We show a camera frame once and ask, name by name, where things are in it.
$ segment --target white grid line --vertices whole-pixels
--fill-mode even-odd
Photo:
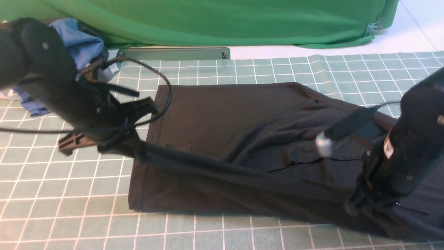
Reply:
[[[315,55],[315,56],[309,57],[309,61],[305,62],[305,63],[291,63],[290,58],[288,58],[288,63],[283,63],[283,64],[274,64],[272,60],[270,60],[271,64],[258,63],[258,61],[256,61],[256,60],[251,60],[250,61],[251,64],[249,64],[249,65],[238,65],[237,63],[239,62],[239,60],[234,60],[233,65],[218,65],[218,62],[216,61],[216,65],[214,65],[214,66],[202,66],[199,63],[199,61],[197,61],[197,66],[183,66],[183,65],[181,65],[181,62],[178,62],[178,66],[177,67],[162,67],[162,62],[159,62],[159,68],[158,69],[160,71],[162,71],[162,70],[166,70],[166,71],[170,70],[170,71],[172,71],[172,70],[177,69],[177,72],[170,72],[170,75],[172,74],[173,77],[169,77],[169,79],[170,80],[177,80],[177,84],[178,85],[180,84],[180,81],[182,79],[197,79],[197,85],[199,85],[199,80],[200,79],[205,79],[205,78],[215,78],[216,79],[216,84],[219,84],[219,80],[220,79],[225,79],[225,80],[232,79],[233,81],[236,82],[236,84],[239,84],[238,81],[241,80],[242,78],[248,78],[248,77],[252,78],[252,77],[254,77],[254,79],[255,79],[254,83],[258,84],[258,78],[262,80],[262,79],[267,79],[267,77],[272,77],[274,79],[274,82],[277,82],[277,77],[276,76],[292,76],[294,81],[297,81],[297,79],[299,79],[298,77],[305,77],[305,75],[311,75],[312,80],[313,80],[314,83],[308,83],[306,85],[307,86],[313,86],[314,85],[314,86],[316,86],[316,89],[318,91],[319,91],[319,87],[320,86],[325,85],[325,84],[330,84],[332,82],[331,81],[318,82],[317,78],[315,77],[316,74],[328,73],[331,76],[331,78],[333,80],[333,83],[336,85],[337,91],[330,91],[328,93],[323,93],[324,95],[333,96],[333,97],[335,95],[340,95],[343,100],[344,100],[344,97],[348,97],[348,96],[351,96],[351,95],[360,95],[360,97],[361,97],[361,99],[363,100],[363,103],[364,103],[361,106],[373,106],[373,105],[377,105],[379,103],[373,103],[374,101],[372,101],[372,100],[366,100],[364,98],[363,94],[377,94],[378,93],[378,94],[380,94],[382,96],[382,99],[385,100],[383,93],[401,93],[401,95],[403,95],[405,93],[405,91],[401,90],[400,86],[398,85],[398,83],[397,83],[398,80],[394,80],[394,77],[392,75],[392,70],[396,70],[396,69],[388,69],[386,63],[388,63],[389,61],[393,61],[393,60],[400,61],[401,64],[403,65],[403,68],[400,68],[400,69],[406,70],[408,75],[409,75],[409,78],[402,79],[402,81],[403,80],[405,80],[405,81],[413,81],[414,83],[417,83],[417,82],[419,82],[422,79],[415,79],[414,77],[412,77],[412,74],[413,74],[412,70],[415,70],[415,69],[427,69],[428,70],[427,72],[429,73],[430,71],[433,71],[434,69],[438,69],[439,68],[439,67],[425,67],[425,65],[422,62],[423,59],[436,59],[439,62],[438,57],[436,57],[435,54],[433,55],[434,57],[419,58],[418,55],[416,53],[414,53],[413,54],[414,57],[410,58],[410,59],[400,58],[400,55],[401,54],[399,54],[399,53],[396,54],[396,58],[393,58],[393,59],[383,59],[380,55],[378,55],[379,59],[374,59],[374,60],[373,59],[372,60],[367,60],[367,59],[364,58],[363,55],[360,55],[361,56],[361,60],[346,60],[346,57],[342,56],[342,58],[339,57],[339,58],[341,58],[341,61],[329,60],[330,59],[329,56]],[[404,64],[404,63],[407,63],[408,60],[414,60],[416,63],[419,62],[420,65],[423,66],[423,68],[406,67],[406,64]],[[367,65],[367,63],[370,63],[372,61],[382,62],[384,64],[384,66],[385,66],[385,69],[372,69],[372,70],[370,70],[369,66]],[[319,68],[315,64],[316,62],[323,62],[323,63],[325,63],[326,68],[325,69]],[[351,70],[350,67],[349,67],[349,63],[350,62],[364,62],[364,64],[365,64],[367,69],[366,70]],[[348,71],[345,70],[345,69],[344,70],[339,70],[339,71],[338,70],[334,70],[333,71],[330,66],[333,66],[334,63],[345,63],[345,65],[347,66],[347,70]],[[290,68],[291,68],[291,73],[288,73],[288,74],[276,74],[275,69],[277,69],[277,67],[279,67],[280,65],[286,65],[286,66],[289,65]],[[302,73],[298,72],[298,73],[295,73],[294,70],[293,70],[293,67],[297,68],[300,65],[308,65],[309,68],[310,68],[310,72],[302,72]],[[270,69],[272,69],[273,74],[262,74],[261,72],[258,72],[259,67],[264,67],[264,66],[269,66]],[[138,78],[137,77],[131,77],[131,75],[128,75],[128,73],[126,73],[123,76],[122,72],[125,69],[129,70],[130,68],[132,69],[132,68],[135,68],[135,67],[138,67],[138,70],[139,70],[139,77]],[[234,68],[234,75],[233,76],[232,75],[228,75],[228,74],[224,75],[224,76],[221,76],[221,71],[229,70],[229,69],[233,69],[233,68]],[[247,68],[248,69],[252,68],[252,70],[254,72],[254,75],[241,75],[240,76],[239,75],[239,70],[243,70],[243,69],[247,69]],[[181,69],[196,70],[197,71],[197,76],[196,77],[181,77],[180,76]],[[210,74],[214,73],[215,76],[208,75],[208,74],[199,75],[199,69],[208,69],[208,72],[210,72]],[[371,73],[374,74],[374,73],[386,72],[386,71],[388,71],[388,73],[390,74],[391,80],[376,81],[373,78],[373,75],[371,74]],[[348,82],[348,81],[347,82],[346,81],[339,81],[334,76],[334,73],[336,73],[336,72],[338,72],[338,73],[341,73],[341,72],[369,72],[370,75],[372,76],[372,80],[370,81],[370,83],[373,83],[374,85],[376,85],[378,91],[377,92],[364,92],[364,91],[361,91],[358,88],[358,83],[366,83],[366,82],[369,82],[369,81],[361,81],[361,79],[356,79],[353,74],[352,74],[352,80],[353,81],[350,81],[350,82]],[[153,95],[153,94],[155,94],[157,89],[146,89],[147,86],[143,85],[143,83],[144,83],[143,81],[145,81],[145,80],[155,80],[155,81],[157,81],[157,88],[158,88],[159,85],[161,84],[161,79],[158,76],[155,76],[154,78],[146,78],[146,77],[150,77],[150,76],[149,75],[148,76],[147,75],[142,75],[142,67],[140,65],[125,65],[124,68],[117,75],[117,84],[120,85],[121,84],[120,82],[121,82],[122,79],[125,79],[125,80],[126,79],[137,80],[137,90],[138,91],[149,92],[151,95]],[[393,84],[394,83],[396,85],[397,91],[381,91],[379,89],[377,83],[383,84],[385,82],[387,82],[388,84]],[[354,85],[358,89],[358,92],[347,92],[347,91],[344,91],[344,90],[339,88],[339,83],[341,83],[341,86],[344,86],[344,85],[347,85],[347,84]],[[35,123],[40,122],[40,124],[42,124],[43,119],[48,121],[49,119],[57,118],[57,116],[55,116],[54,114],[49,114],[49,115],[46,115],[44,117],[29,118],[29,117],[27,117],[28,114],[26,113],[22,119],[13,119],[17,115],[11,116],[10,112],[20,112],[20,114],[21,114],[23,112],[23,110],[21,110],[21,107],[11,107],[12,103],[13,102],[10,101],[8,103],[7,107],[0,107],[0,109],[5,109],[5,112],[2,115],[2,118],[0,119],[0,123],[2,123],[2,125],[9,125],[10,127],[14,128],[14,127],[20,127],[24,122],[35,122]],[[138,131],[140,131],[140,129],[147,129],[147,127],[138,128]],[[223,245],[223,250],[225,250],[225,247],[226,247],[225,246],[225,242],[226,242],[225,232],[226,231],[250,230],[251,231],[252,247],[254,249],[255,248],[255,243],[254,243],[254,241],[255,241],[254,240],[254,230],[255,229],[279,229],[280,230],[280,236],[279,237],[280,237],[280,242],[282,244],[282,250],[285,250],[286,246],[285,246],[285,241],[284,241],[282,229],[283,228],[293,228],[293,227],[304,227],[304,228],[307,228],[307,230],[309,232],[309,235],[310,235],[310,239],[309,240],[310,240],[312,249],[314,249],[314,247],[315,247],[315,243],[316,242],[315,242],[315,240],[312,237],[312,231],[311,230],[312,230],[312,228],[314,226],[317,226],[317,225],[283,226],[282,222],[281,222],[281,218],[277,218],[278,226],[274,226],[274,227],[253,227],[253,217],[250,216],[249,217],[250,218],[250,227],[249,228],[226,229],[225,228],[225,217],[224,217],[224,214],[222,214],[222,228],[221,229],[199,231],[199,230],[196,230],[196,223],[197,223],[197,216],[198,215],[195,214],[194,215],[194,220],[193,220],[193,230],[192,231],[190,231],[190,232],[187,231],[187,232],[168,233],[168,214],[166,214],[166,217],[163,217],[163,220],[165,221],[165,228],[164,228],[164,232],[163,233],[161,233],[161,234],[140,234],[140,232],[139,232],[139,226],[140,226],[140,222],[141,222],[140,221],[140,216],[141,216],[140,213],[134,213],[134,214],[115,214],[116,200],[117,200],[118,196],[119,197],[127,196],[127,194],[119,194],[120,183],[121,183],[122,178],[129,178],[130,177],[129,175],[123,175],[123,166],[124,166],[125,162],[132,161],[132,159],[126,159],[125,157],[120,157],[120,156],[116,156],[116,158],[111,158],[110,159],[109,157],[102,158],[100,155],[98,155],[97,157],[94,157],[94,159],[92,159],[92,160],[77,160],[76,159],[77,151],[76,151],[76,155],[74,155],[74,159],[72,159],[72,160],[66,160],[66,161],[65,160],[53,160],[52,156],[51,156],[49,161],[33,162],[33,161],[35,161],[35,160],[33,160],[32,162],[30,162],[29,160],[25,160],[24,162],[21,162],[20,160],[18,160],[18,161],[15,160],[13,162],[9,162],[8,163],[8,162],[5,162],[3,160],[5,155],[6,155],[6,153],[7,153],[6,150],[8,150],[8,149],[23,149],[23,150],[30,149],[30,151],[28,152],[28,156],[27,156],[27,158],[28,158],[29,155],[31,154],[31,149],[48,148],[48,150],[52,149],[52,151],[54,152],[56,150],[56,146],[36,146],[35,145],[36,137],[35,137],[35,139],[34,139],[34,141],[33,141],[31,146],[16,146],[16,145],[15,146],[10,146],[12,140],[14,140],[13,136],[11,134],[9,134],[9,133],[2,133],[2,134],[5,134],[4,136],[6,136],[6,134],[8,134],[10,136],[10,138],[9,138],[9,141],[6,143],[6,145],[1,145],[0,144],[0,149],[4,151],[2,156],[1,156],[1,158],[0,158],[0,169],[3,166],[11,166],[11,165],[16,165],[17,167],[20,167],[21,169],[20,169],[20,172],[19,172],[19,174],[18,174],[18,176],[16,177],[15,180],[14,179],[0,179],[0,184],[9,184],[10,183],[10,184],[13,184],[13,186],[14,186],[13,190],[10,192],[8,198],[0,199],[0,202],[5,202],[4,208],[2,209],[1,214],[0,214],[0,222],[17,222],[17,223],[24,222],[25,224],[27,222],[37,221],[37,220],[53,220],[53,222],[51,224],[51,228],[50,228],[50,233],[49,233],[48,239],[46,239],[46,240],[23,240],[22,236],[23,236],[24,230],[26,228],[26,226],[23,226],[22,232],[21,232],[21,236],[18,238],[18,240],[15,240],[15,241],[1,241],[0,240],[0,247],[1,247],[2,243],[17,243],[17,245],[16,245],[16,249],[17,249],[19,247],[20,243],[32,243],[32,242],[39,243],[39,242],[44,242],[45,249],[46,249],[48,244],[49,244],[49,242],[68,241],[68,240],[75,241],[75,247],[77,247],[77,244],[78,244],[79,240],[84,240],[84,239],[103,239],[104,240],[104,242],[103,242],[103,249],[106,250],[107,249],[108,239],[111,239],[111,238],[131,238],[131,239],[134,239],[134,248],[133,249],[136,250],[137,238],[142,237],[142,236],[163,236],[163,248],[166,250],[166,247],[167,247],[166,246],[167,245],[167,236],[168,235],[192,234],[192,236],[193,236],[193,250],[200,250],[199,248],[197,248],[197,245],[196,245],[196,233],[201,233],[201,232],[202,233],[203,232],[222,232],[222,245]],[[111,162],[115,162],[115,161],[121,161],[119,175],[97,176],[98,166],[99,166],[100,162],[109,162],[109,163],[111,163]],[[94,162],[95,163],[94,174],[92,176],[86,176],[86,177],[72,177],[71,173],[73,171],[73,167],[74,167],[74,164],[76,162]],[[48,178],[48,179],[46,179],[45,177],[47,175],[48,168],[53,163],[68,163],[68,164],[71,164],[71,168],[70,168],[68,176],[66,178]],[[22,179],[21,178],[22,177],[22,172],[25,169],[25,167],[34,166],[34,165],[37,165],[37,164],[46,164],[46,169],[45,169],[44,177],[42,177],[42,178],[34,178],[34,179]],[[93,190],[93,185],[94,185],[95,180],[96,179],[97,180],[104,179],[104,178],[117,178],[118,179],[117,180],[117,186],[115,187],[114,194],[92,195],[91,193],[92,193],[92,190]],[[88,195],[84,195],[84,196],[65,196],[67,185],[68,185],[69,181],[71,181],[71,180],[91,180],[91,186],[90,186]],[[65,185],[64,185],[63,194],[60,197],[58,197],[58,196],[57,197],[39,197],[39,191],[37,191],[37,193],[35,195],[33,195],[33,197],[29,197],[29,198],[12,198],[14,190],[15,190],[15,188],[16,188],[18,183],[32,182],[32,181],[35,181],[35,182],[39,181],[40,182],[39,187],[41,187],[43,185],[44,181],[66,181],[66,182],[65,182]],[[87,211],[87,207],[88,207],[88,203],[89,203],[90,199],[98,198],[98,197],[109,197],[109,198],[113,199],[110,214],[87,215],[86,211]],[[87,200],[87,203],[85,204],[85,207],[84,207],[84,210],[83,210],[83,215],[79,215],[79,216],[59,216],[59,210],[60,210],[60,206],[61,206],[63,200],[64,199],[71,199],[71,198],[72,199],[78,198],[78,199],[86,199]],[[36,203],[36,201],[38,201],[38,200],[50,200],[50,199],[57,199],[58,204],[59,204],[59,206],[57,207],[57,211],[56,211],[54,217],[31,218],[31,213],[33,211],[33,206]],[[3,218],[4,212],[6,211],[8,203],[10,201],[31,201],[33,205],[31,207],[31,209],[29,210],[27,218],[15,218],[15,217]],[[110,229],[111,229],[112,219],[114,217],[129,217],[129,216],[131,216],[131,217],[138,216],[137,225],[135,225],[135,227],[136,227],[135,235],[110,236]],[[86,218],[101,218],[101,217],[109,218],[108,227],[106,228],[107,232],[106,232],[105,236],[103,236],[103,237],[88,237],[88,235],[82,235],[84,219],[86,219]],[[81,225],[80,225],[77,237],[76,238],[52,239],[52,232],[54,230],[56,221],[59,220],[59,219],[69,219],[69,218],[81,219],[81,223],[80,223]],[[372,238],[370,237],[370,235],[368,235],[368,238],[369,238],[369,241],[370,241],[370,245],[369,246],[345,247],[345,242],[344,242],[344,239],[342,238],[341,231],[338,228],[336,228],[336,231],[337,231],[339,239],[341,241],[341,247],[333,247],[333,248],[328,248],[328,249],[332,249],[332,250],[336,250],[336,249],[361,249],[361,248],[366,248],[366,247],[371,247],[371,248],[374,249],[375,246],[378,246],[378,247],[379,246],[399,246],[399,247],[404,248],[404,246],[407,246],[407,245],[414,245],[414,243],[405,243],[405,242],[400,242],[399,244],[374,245],[373,241],[372,241]]]

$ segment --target blue fabric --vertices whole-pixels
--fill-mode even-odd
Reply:
[[[66,50],[74,58],[77,69],[84,68],[103,51],[103,40],[79,31],[76,19],[60,19],[50,26],[59,33]],[[20,96],[23,108],[30,112],[31,117],[50,113],[43,104],[30,97],[18,85],[12,89]]]

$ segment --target green backdrop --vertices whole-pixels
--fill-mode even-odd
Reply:
[[[293,44],[371,41],[368,24],[392,25],[398,0],[0,0],[0,19],[73,17],[110,48],[129,45]]]

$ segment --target white floor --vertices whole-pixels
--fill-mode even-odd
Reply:
[[[369,44],[339,49],[238,46],[230,47],[231,59],[440,51],[444,50],[443,9],[444,0],[400,0],[393,25]]]

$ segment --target black fabric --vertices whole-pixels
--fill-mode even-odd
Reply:
[[[161,85],[156,103],[166,99]],[[355,137],[322,159],[314,139],[359,108],[298,83],[173,86],[168,112],[150,125],[148,160],[134,163],[130,209],[285,216],[393,239],[443,240],[442,164],[387,213],[345,212],[368,144]],[[395,122],[377,113],[366,129],[385,136]]]

